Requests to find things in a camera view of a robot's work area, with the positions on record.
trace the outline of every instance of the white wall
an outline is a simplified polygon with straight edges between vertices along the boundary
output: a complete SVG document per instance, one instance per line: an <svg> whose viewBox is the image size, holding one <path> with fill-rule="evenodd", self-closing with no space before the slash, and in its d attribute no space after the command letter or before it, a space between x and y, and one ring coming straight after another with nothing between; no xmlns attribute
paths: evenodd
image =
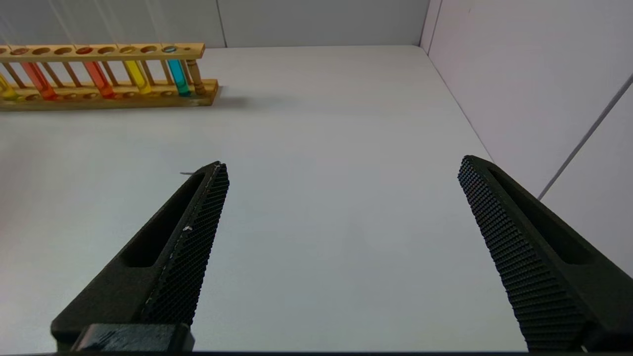
<svg viewBox="0 0 633 356"><path fill-rule="evenodd" d="M628 0L443 0L429 56L492 159L532 194L633 72Z"/></svg>
<svg viewBox="0 0 633 356"><path fill-rule="evenodd" d="M633 89L620 98L542 202L633 276Z"/></svg>
<svg viewBox="0 0 633 356"><path fill-rule="evenodd" d="M121 25L122 35L118 41L158 42L144 1L99 1L108 2ZM78 29L71 29L76 41L83 38L87 43L94 44L113 42L92 1L53 0L53 3L58 8L61 8L61 3L65 4L74 15L75 23L67 26ZM168 28L165 33L169 35L162 41L205 42L209 48L224 47L220 17L214 0L151 0L151 3L153 7L159 6L167 19L163 28ZM17 40L22 44L69 43L48 1L3 0L0 2L0 16L14 27Z"/></svg>
<svg viewBox="0 0 633 356"><path fill-rule="evenodd" d="M422 47L427 54L429 53L429 48L431 47L431 40L433 39L437 16L439 15L441 5L442 0L430 0L427 17L424 20L424 29L422 30L420 47Z"/></svg>
<svg viewBox="0 0 633 356"><path fill-rule="evenodd" d="M429 0L220 0L228 47L420 43Z"/></svg>
<svg viewBox="0 0 633 356"><path fill-rule="evenodd" d="M111 43L92 1L64 2L87 43ZM144 1L107 1L121 23L122 42L158 42ZM420 43L429 0L151 0L167 16L168 42L208 48ZM68 42L45 0L3 0L24 44Z"/></svg>

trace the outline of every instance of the yellow liquid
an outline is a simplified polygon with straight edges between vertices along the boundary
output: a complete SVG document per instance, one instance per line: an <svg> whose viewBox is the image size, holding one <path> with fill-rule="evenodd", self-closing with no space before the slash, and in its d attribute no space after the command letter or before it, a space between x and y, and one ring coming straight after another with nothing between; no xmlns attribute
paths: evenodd
<svg viewBox="0 0 633 356"><path fill-rule="evenodd" d="M123 61L123 65L125 65L128 73L139 88L139 93L149 94L152 92L152 87L149 85L145 73L141 70L141 67L136 61Z"/></svg>
<svg viewBox="0 0 633 356"><path fill-rule="evenodd" d="M18 98L18 93L13 90L11 84L6 81L2 74L0 74L0 93L2 94L3 99L15 100Z"/></svg>

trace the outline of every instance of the wooden rack base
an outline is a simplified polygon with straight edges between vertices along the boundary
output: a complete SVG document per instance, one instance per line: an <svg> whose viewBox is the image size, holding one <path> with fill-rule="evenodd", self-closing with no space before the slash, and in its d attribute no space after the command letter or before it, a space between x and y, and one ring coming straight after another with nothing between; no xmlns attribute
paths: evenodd
<svg viewBox="0 0 633 356"><path fill-rule="evenodd" d="M178 96L178 92L166 80L156 80L152 86L152 93L139 94L135 85L130 82L119 82L113 86L115 99L104 99L91 82L83 82L81 87L74 83L63 83L63 87L56 87L58 97L55 101L46 101L32 86L16 88L20 95L18 100L2 100L0 111L49 111L49 110L91 110L91 109L124 109L124 108L164 108L176 106L208 106L213 104L218 92L218 81L203 79L206 89L203 95L196 94L193 85L189 86L190 97Z"/></svg>

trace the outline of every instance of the white table surface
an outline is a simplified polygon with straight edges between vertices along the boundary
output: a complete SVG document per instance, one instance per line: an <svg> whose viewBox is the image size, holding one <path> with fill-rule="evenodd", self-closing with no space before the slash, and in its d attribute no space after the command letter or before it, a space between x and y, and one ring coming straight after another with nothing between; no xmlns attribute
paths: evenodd
<svg viewBox="0 0 633 356"><path fill-rule="evenodd" d="M0 113L0 353L227 163L196 350L525 350L457 181L487 158L422 49L211 49L212 107Z"/></svg>

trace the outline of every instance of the red liquid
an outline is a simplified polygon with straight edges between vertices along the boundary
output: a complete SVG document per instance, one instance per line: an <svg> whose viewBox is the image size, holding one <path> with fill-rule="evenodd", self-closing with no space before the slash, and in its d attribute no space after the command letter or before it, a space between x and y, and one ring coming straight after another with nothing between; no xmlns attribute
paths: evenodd
<svg viewBox="0 0 633 356"><path fill-rule="evenodd" d="M55 100L55 98L57 98L57 94L55 94L53 87L51 87L51 84L48 82L37 63L23 62L20 64L44 100Z"/></svg>
<svg viewBox="0 0 633 356"><path fill-rule="evenodd" d="M112 99L115 97L115 92L112 90L110 83L103 75L103 71L97 62L84 62L84 67L88 71L90 78L94 85L99 89L101 96L106 99Z"/></svg>

